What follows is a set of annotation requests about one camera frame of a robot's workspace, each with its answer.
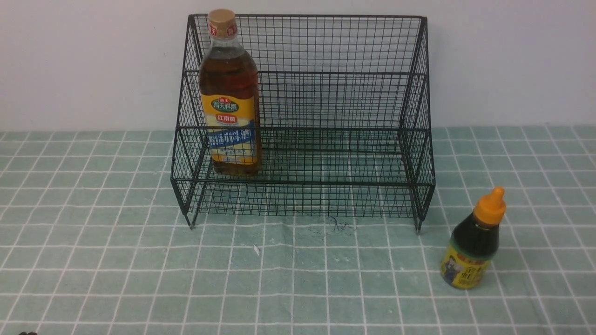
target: red label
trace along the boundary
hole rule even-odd
[[[238,27],[235,24],[232,24],[230,27],[228,27],[228,36],[232,36],[232,35],[236,35],[236,33],[238,32]]]
[[[218,35],[218,29],[214,27],[212,24],[209,24],[209,33],[213,36]]]
[[[230,114],[217,114],[215,116],[215,118],[217,118],[218,122],[223,122],[223,123],[236,123],[238,122],[238,119]]]

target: green tiled tablecloth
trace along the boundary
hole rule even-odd
[[[596,127],[434,129],[420,236],[391,218],[190,231],[172,135],[0,133],[0,334],[596,333]],[[480,287],[452,289],[450,231],[493,185],[501,248]]]

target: bottle label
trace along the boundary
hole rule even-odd
[[[471,289],[480,283],[491,261],[469,257],[456,249],[451,240],[441,263],[441,275],[458,289]]]
[[[257,162],[254,97],[203,95],[201,102],[209,129],[209,151],[215,162],[250,165]]]

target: beige bottle cap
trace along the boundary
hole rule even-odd
[[[216,38],[232,38],[238,33],[236,14],[231,10],[213,10],[207,15],[209,34]]]

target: wire mesh basket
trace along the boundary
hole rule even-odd
[[[237,15],[259,69],[263,161],[241,178],[213,170],[198,90],[207,15],[188,18],[172,185],[189,226],[199,213],[412,217],[435,180],[427,19]]]

